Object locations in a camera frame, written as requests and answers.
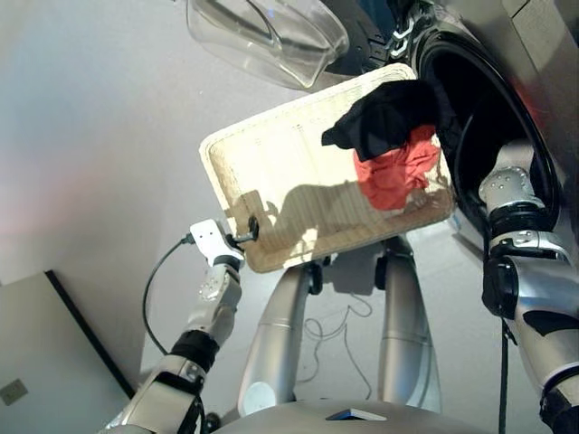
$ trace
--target black joint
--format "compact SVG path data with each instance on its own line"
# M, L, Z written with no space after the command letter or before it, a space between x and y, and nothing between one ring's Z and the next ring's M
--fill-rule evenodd
M171 350L172 355L179 355L196 363L206 373L215 362L219 345L206 332L192 330L184 332Z
M484 267L482 302L494 316L515 318L518 298L518 276L509 258L489 259Z
M521 230L549 231L551 222L546 208L535 203L501 206L490 213L489 221L492 238Z
M178 391L189 393L190 395L198 395L203 389L203 377L198 376L194 382L175 375L174 373L160 373L156 378L156 382L166 384L167 386L177 389Z
M308 264L309 273L309 294L312 296L317 296L322 292L323 287L323 272L322 268L316 262L310 262Z
M579 406L572 405L556 387L543 395L539 415L554 434L579 432Z
M374 286L383 291L386 289L386 268L388 267L388 257L383 256L376 261L374 272Z
M214 265L221 265L221 264L229 265L232 269L239 272L239 268L242 265L242 262L237 258L234 258L233 256L222 255L218 256L214 260Z

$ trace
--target black trim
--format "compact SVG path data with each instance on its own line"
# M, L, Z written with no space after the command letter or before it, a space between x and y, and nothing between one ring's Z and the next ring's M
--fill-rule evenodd
M559 330L579 330L579 319L558 312L532 310L525 312L523 319L542 336Z
M563 382L571 377L575 377L576 375L579 375L579 366L572 366L568 369L565 369L564 371L561 371L560 373L555 374L545 383L545 386L543 386L543 399L549 392L556 388L560 382Z
M44 275L51 282L52 287L54 288L54 290L56 290L56 293L60 296L62 303L64 303L66 308L69 310L69 312L71 313L72 317L81 328L84 335L92 344L92 347L100 356L102 362L104 362L107 368L109 368L110 373L112 374L113 377L115 377L115 380L117 380L117 382L119 383L120 388L127 394L128 398L131 399L133 396L135 396L135 390L129 384L123 373L120 371L119 367L110 358L109 353L107 352L105 347L102 346L99 338L90 329L90 326L87 324L81 312L79 311L79 309L72 301L71 297L66 292L66 289L64 289L64 287L62 286L60 280L58 280L58 278L56 277L56 274L54 274L54 271L52 270L45 271Z

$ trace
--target metal bracket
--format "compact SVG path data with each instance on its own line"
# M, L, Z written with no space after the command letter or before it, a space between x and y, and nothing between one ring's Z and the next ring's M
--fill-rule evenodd
M392 33L392 39L394 40L394 46L390 50L390 57L392 59L400 59L404 56L408 50L409 39L414 30L414 19L410 16L408 18L408 27L403 32L394 31Z
M210 267L220 256L231 256L243 263L243 253L231 246L223 228L215 220L205 220L193 224L189 231L193 235L199 251L207 258Z

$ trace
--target washing machine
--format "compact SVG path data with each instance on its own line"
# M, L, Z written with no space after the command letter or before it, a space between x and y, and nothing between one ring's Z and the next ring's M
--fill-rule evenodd
M457 230L482 249L480 182L514 141L534 149L536 195L579 266L579 8L574 0L188 0L194 38L265 80L318 90L410 65L441 102Z

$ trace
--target red cloth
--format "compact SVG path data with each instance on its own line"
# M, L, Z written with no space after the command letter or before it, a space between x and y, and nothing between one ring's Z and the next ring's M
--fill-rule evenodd
M353 153L360 190L374 208L402 209L412 189L428 186L424 173L436 165L440 153L431 141L434 131L433 125L415 128L405 146L364 162Z

